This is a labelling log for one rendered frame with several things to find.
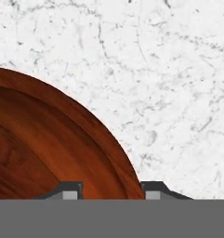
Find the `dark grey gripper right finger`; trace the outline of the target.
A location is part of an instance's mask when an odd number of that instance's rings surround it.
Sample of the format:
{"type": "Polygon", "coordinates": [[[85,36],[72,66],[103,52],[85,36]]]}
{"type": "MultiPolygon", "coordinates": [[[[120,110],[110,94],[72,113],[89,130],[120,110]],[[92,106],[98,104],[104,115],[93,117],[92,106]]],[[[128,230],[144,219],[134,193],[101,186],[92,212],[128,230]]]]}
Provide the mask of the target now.
{"type": "Polygon", "coordinates": [[[141,187],[146,200],[190,200],[190,197],[170,191],[162,181],[142,181],[141,187]]]}

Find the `large brown wooden bowl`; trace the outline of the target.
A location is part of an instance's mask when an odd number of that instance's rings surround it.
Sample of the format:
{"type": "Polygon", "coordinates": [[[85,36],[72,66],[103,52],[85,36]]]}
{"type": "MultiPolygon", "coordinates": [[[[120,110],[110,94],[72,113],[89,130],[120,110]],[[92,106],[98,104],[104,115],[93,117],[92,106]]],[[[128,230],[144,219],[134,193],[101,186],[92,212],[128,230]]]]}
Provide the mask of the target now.
{"type": "Polygon", "coordinates": [[[86,199],[144,197],[109,129],[55,87],[0,68],[0,199],[33,199],[78,183],[86,199]]]}

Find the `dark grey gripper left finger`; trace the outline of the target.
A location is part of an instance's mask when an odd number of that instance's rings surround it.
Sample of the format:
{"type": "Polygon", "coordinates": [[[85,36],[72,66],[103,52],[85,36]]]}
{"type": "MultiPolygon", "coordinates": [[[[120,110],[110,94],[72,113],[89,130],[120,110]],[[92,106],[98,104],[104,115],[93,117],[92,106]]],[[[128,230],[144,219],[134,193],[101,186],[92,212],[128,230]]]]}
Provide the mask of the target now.
{"type": "Polygon", "coordinates": [[[53,191],[38,196],[39,200],[81,200],[84,184],[81,181],[63,181],[53,191]]]}

